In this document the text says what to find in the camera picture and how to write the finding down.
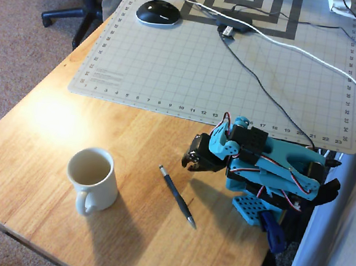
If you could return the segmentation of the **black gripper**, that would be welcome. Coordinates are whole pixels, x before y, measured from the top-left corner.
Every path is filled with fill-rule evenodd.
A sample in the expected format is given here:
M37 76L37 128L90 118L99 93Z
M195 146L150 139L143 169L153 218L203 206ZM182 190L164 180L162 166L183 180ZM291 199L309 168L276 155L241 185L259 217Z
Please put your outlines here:
M188 152L181 158L181 166L192 172L218 172L226 166L226 162L212 154L209 149L210 135L202 133L193 139Z

